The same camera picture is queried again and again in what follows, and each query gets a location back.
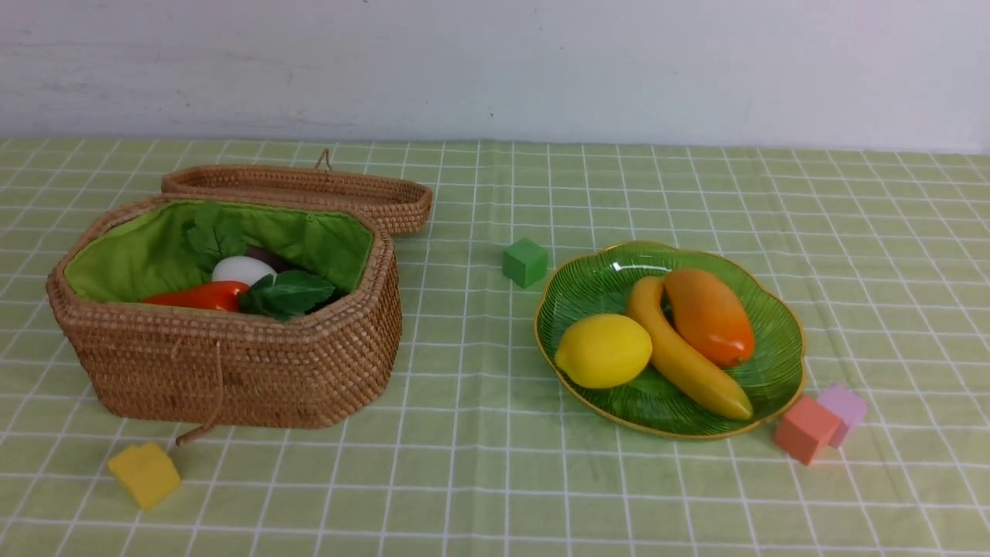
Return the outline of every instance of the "rattan weave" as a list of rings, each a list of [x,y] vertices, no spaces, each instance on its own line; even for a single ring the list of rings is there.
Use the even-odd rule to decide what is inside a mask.
[[[378,221],[386,234],[403,234],[426,226],[434,193],[417,182],[333,170],[329,151],[313,168],[265,165],[207,165],[166,174],[161,191],[201,193],[230,191],[257,200],[300,200],[354,208]],[[319,169],[327,163],[327,169]]]
[[[86,244],[177,199],[350,214],[373,233],[361,282],[335,303],[284,323],[260,315],[98,303],[73,292],[65,267]],[[203,424],[177,444],[218,424],[327,427],[384,391],[398,352],[402,307],[395,249],[381,226],[387,218],[305,195],[290,200],[232,191],[165,193],[112,210],[93,223],[49,275],[49,304],[108,410],[130,418]]]

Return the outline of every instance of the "plate gold rim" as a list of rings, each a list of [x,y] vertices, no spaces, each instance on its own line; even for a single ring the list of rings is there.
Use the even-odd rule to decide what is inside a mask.
[[[742,271],[747,277],[749,277],[750,279],[752,279],[752,281],[759,287],[760,290],[762,290],[764,293],[766,293],[771,298],[773,298],[778,303],[780,303],[780,305],[782,305],[785,309],[787,309],[787,311],[791,314],[791,317],[793,317],[794,318],[794,321],[798,324],[798,332],[801,335],[801,355],[800,355],[800,361],[801,361],[801,383],[798,384],[797,389],[794,391],[794,395],[791,396],[791,398],[786,403],[784,403],[780,408],[778,408],[776,411],[774,411],[774,412],[772,412],[772,413],[764,416],[761,419],[758,419],[757,421],[755,421],[753,423],[748,423],[748,424],[746,424],[743,427],[740,427],[738,429],[734,429],[732,431],[727,431],[725,433],[713,433],[713,434],[709,434],[709,435],[702,435],[702,434],[698,434],[698,435],[687,435],[687,434],[683,434],[683,433],[673,433],[673,432],[670,432],[670,431],[663,431],[663,430],[655,429],[655,428],[652,428],[652,427],[646,427],[644,425],[640,425],[638,423],[633,423],[633,422],[627,421],[625,419],[622,419],[620,417],[616,417],[616,416],[610,414],[609,412],[607,412],[607,411],[599,408],[598,406],[592,404],[584,396],[581,396],[576,390],[574,390],[574,388],[564,379],[564,376],[563,376],[562,372],[553,363],[553,360],[546,353],[546,350],[544,350],[543,343],[540,342],[539,317],[540,317],[540,312],[543,311],[544,305],[546,304],[546,296],[549,293],[550,286],[553,284],[553,280],[556,278],[557,273],[559,273],[563,268],[565,268],[565,267],[567,267],[567,266],[569,266],[569,265],[571,265],[573,263],[576,263],[578,261],[581,261],[581,260],[584,260],[584,259],[597,258],[597,257],[600,257],[602,255],[607,254],[608,252],[610,252],[612,250],[615,250],[615,249],[618,249],[618,248],[623,248],[623,247],[626,247],[626,246],[631,246],[631,245],[655,246],[655,247],[663,248],[665,250],[669,250],[669,251],[676,252],[676,253],[679,253],[679,254],[698,254],[698,255],[704,255],[704,256],[709,256],[709,257],[713,257],[713,258],[718,258],[718,259],[720,259],[720,260],[722,260],[722,261],[724,261],[724,262],[732,265],[733,267],[739,269],[740,271]],[[618,423],[620,425],[629,427],[630,429],[634,429],[634,430],[640,431],[642,433],[649,433],[649,434],[655,435],[657,437],[664,437],[664,438],[670,438],[670,439],[708,440],[708,441],[713,441],[713,440],[717,440],[717,439],[726,439],[728,437],[735,437],[737,435],[742,435],[744,433],[749,433],[750,431],[756,429],[757,427],[759,427],[759,426],[761,426],[763,424],[766,424],[766,423],[768,423],[770,421],[773,421],[773,420],[777,419],[784,412],[786,412],[788,409],[790,409],[790,407],[793,406],[794,403],[797,402],[798,399],[801,398],[801,396],[804,395],[805,383],[808,380],[808,367],[807,367],[806,358],[805,358],[808,343],[807,343],[807,339],[805,338],[804,325],[801,323],[801,319],[794,312],[794,310],[791,308],[791,306],[787,304],[787,302],[785,302],[784,300],[780,299],[776,294],[774,294],[770,290],[766,289],[763,286],[762,282],[759,281],[758,278],[754,277],[749,271],[747,271],[746,269],[743,269],[742,267],[740,267],[739,264],[737,264],[736,262],[734,262],[734,261],[732,261],[730,259],[727,259],[727,258],[725,258],[723,256],[718,255],[718,254],[713,254],[711,252],[704,252],[704,251],[701,251],[701,250],[682,250],[680,248],[676,248],[674,246],[670,246],[668,244],[664,244],[662,242],[656,242],[656,241],[653,241],[653,240],[631,240],[631,241],[628,241],[628,242],[620,242],[618,244],[613,244],[613,245],[611,245],[611,246],[609,246],[609,247],[607,247],[605,249],[599,250],[597,252],[594,252],[594,253],[591,253],[591,254],[587,254],[587,255],[583,255],[583,256],[578,256],[576,258],[571,258],[570,260],[568,260],[567,262],[565,262],[563,265],[560,265],[556,269],[554,269],[553,272],[550,274],[549,278],[546,280],[546,284],[544,285],[544,289],[543,289],[543,294],[540,297],[540,304],[537,305],[537,310],[536,310],[536,312],[533,315],[533,335],[536,338],[537,348],[540,350],[540,354],[543,355],[544,360],[550,366],[550,368],[553,370],[554,374],[557,377],[557,380],[560,381],[560,384],[563,385],[563,387],[568,392],[570,392],[571,395],[573,395],[575,398],[577,398],[578,401],[580,401],[582,404],[584,404],[588,408],[591,408],[591,410],[594,411],[596,414],[604,417],[605,419],[607,419],[607,420],[609,420],[611,422]]]

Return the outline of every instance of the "toy lemon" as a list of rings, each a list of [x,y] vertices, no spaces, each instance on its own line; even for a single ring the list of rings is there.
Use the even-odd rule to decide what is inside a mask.
[[[636,321],[600,313],[567,327],[553,362],[586,389],[610,389],[635,379],[652,351],[649,333]]]

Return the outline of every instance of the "orange block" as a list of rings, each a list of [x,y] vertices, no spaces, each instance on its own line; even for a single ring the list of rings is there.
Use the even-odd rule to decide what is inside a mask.
[[[805,466],[829,444],[842,419],[810,396],[802,396],[784,416],[773,442]]]

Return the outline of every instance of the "white egg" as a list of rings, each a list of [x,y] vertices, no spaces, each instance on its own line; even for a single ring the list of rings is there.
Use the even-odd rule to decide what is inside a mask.
[[[255,258],[235,256],[221,260],[213,268],[213,282],[219,280],[237,280],[248,286],[253,286],[255,282],[268,275],[277,275],[271,265],[261,262]]]

